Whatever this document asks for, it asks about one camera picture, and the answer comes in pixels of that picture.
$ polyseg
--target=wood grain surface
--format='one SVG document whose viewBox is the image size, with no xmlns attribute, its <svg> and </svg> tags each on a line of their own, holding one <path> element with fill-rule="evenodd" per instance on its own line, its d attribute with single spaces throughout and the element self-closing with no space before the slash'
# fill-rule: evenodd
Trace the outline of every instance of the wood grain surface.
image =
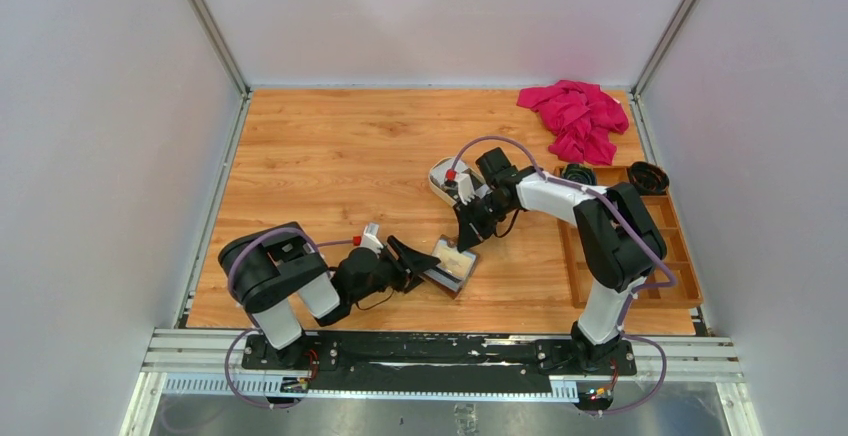
<svg viewBox="0 0 848 436">
<path fill-rule="evenodd" d="M 630 114 L 627 94 L 610 91 Z M 518 108 L 515 90 L 259 90 L 253 96 L 212 234 L 189 327 L 245 327 L 216 257 L 235 238 L 298 221 L 317 242 L 350 238 L 368 222 L 429 253 L 440 235 L 456 236 L 453 211 L 427 185 L 430 168 L 469 140 L 487 134 L 527 145 L 539 163 L 561 164 L 547 151 L 554 136 Z M 614 164 L 644 158 L 635 125 L 611 135 Z M 494 143 L 463 157 L 473 164 Z M 501 145 L 519 167 L 526 158 Z M 335 265 L 350 246 L 325 248 Z M 354 309 L 339 329 L 565 333 L 581 310 L 571 294 L 557 221 L 522 213 L 505 239 L 474 249 L 480 263 L 457 299 L 431 283 L 368 311 Z M 370 296 L 366 307 L 384 298 Z M 293 306 L 305 328 L 317 325 Z M 633 310 L 635 333 L 692 334 L 686 310 Z"/>
</svg>

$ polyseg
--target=wooden box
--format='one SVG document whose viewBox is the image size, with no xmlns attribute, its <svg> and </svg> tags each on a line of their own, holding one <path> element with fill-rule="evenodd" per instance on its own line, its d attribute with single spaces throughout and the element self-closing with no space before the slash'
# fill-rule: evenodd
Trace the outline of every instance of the wooden box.
<svg viewBox="0 0 848 436">
<path fill-rule="evenodd" d="M 610 166 L 592 168 L 598 177 L 601 186 L 612 186 L 616 183 L 627 181 L 627 168 L 624 166 Z M 554 174 L 559 174 L 561 168 L 557 168 Z M 678 278 L 678 284 L 671 288 L 649 289 L 639 293 L 639 298 L 633 302 L 635 308 L 694 308 L 704 302 L 701 287 L 695 270 L 692 268 L 689 251 L 686 249 L 686 241 L 680 231 L 680 223 L 674 205 L 669 196 L 642 196 L 642 201 L 648 208 L 648 212 L 654 219 L 657 227 L 665 239 L 668 254 L 663 260 Z M 589 291 L 592 289 L 592 274 L 586 265 L 586 256 L 580 245 L 580 236 L 577 228 L 564 221 L 559 222 L 559 232 L 562 238 L 563 252 L 565 253 L 565 264 L 568 270 L 569 284 L 571 285 L 571 302 L 575 308 L 586 307 L 589 299 Z M 648 282 L 654 282 L 654 278 L 664 280 L 666 276 L 661 271 L 654 271 L 648 277 Z"/>
</svg>

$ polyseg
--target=wooden tray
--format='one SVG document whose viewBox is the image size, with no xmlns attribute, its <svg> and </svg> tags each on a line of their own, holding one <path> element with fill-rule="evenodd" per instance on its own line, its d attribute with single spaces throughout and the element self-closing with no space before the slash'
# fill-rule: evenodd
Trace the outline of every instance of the wooden tray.
<svg viewBox="0 0 848 436">
<path fill-rule="evenodd" d="M 554 174 L 560 174 L 562 168 L 556 168 Z M 627 181 L 627 167 L 609 166 L 592 168 L 598 176 L 598 184 L 601 186 L 612 186 L 616 183 Z M 633 301 L 635 308 L 694 308 L 704 302 L 698 277 L 692 268 L 689 251 L 683 233 L 680 231 L 680 223 L 674 205 L 669 196 L 642 196 L 642 201 L 648 208 L 648 212 L 654 219 L 657 227 L 665 239 L 668 247 L 665 263 L 675 273 L 678 284 L 672 288 L 649 289 L 639 293 L 639 298 Z M 563 252 L 565 253 L 565 265 L 568 269 L 568 279 L 571 285 L 571 303 L 575 308 L 586 307 L 589 299 L 589 291 L 592 289 L 592 274 L 586 265 L 586 256 L 583 254 L 583 246 L 580 244 L 580 236 L 577 228 L 570 226 L 564 221 L 559 222 L 559 233 L 562 238 Z M 648 276 L 648 282 L 659 278 L 665 280 L 665 275 L 660 271 L 654 271 Z"/>
</svg>

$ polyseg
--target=white panel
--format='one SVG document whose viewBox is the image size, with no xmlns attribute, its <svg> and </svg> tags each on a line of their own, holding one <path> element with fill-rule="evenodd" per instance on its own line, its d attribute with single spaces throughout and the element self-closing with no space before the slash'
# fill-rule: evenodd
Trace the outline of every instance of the white panel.
<svg viewBox="0 0 848 436">
<path fill-rule="evenodd" d="M 634 83 L 680 0 L 206 0 L 259 85 Z"/>
<path fill-rule="evenodd" d="M 769 435 L 848 425 L 847 6 L 703 0 L 646 95 L 708 315 Z"/>
<path fill-rule="evenodd" d="M 0 0 L 3 434 L 113 435 L 237 111 L 186 0 Z"/>
</svg>

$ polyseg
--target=red fabric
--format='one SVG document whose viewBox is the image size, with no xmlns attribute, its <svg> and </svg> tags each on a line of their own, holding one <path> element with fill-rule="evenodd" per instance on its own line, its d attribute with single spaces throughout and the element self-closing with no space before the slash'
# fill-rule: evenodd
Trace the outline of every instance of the red fabric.
<svg viewBox="0 0 848 436">
<path fill-rule="evenodd" d="M 611 165 L 616 147 L 609 132 L 624 133 L 630 126 L 618 101 L 597 84 L 562 80 L 552 86 L 526 88 L 518 106 L 532 109 L 556 140 L 548 151 L 569 163 Z"/>
</svg>

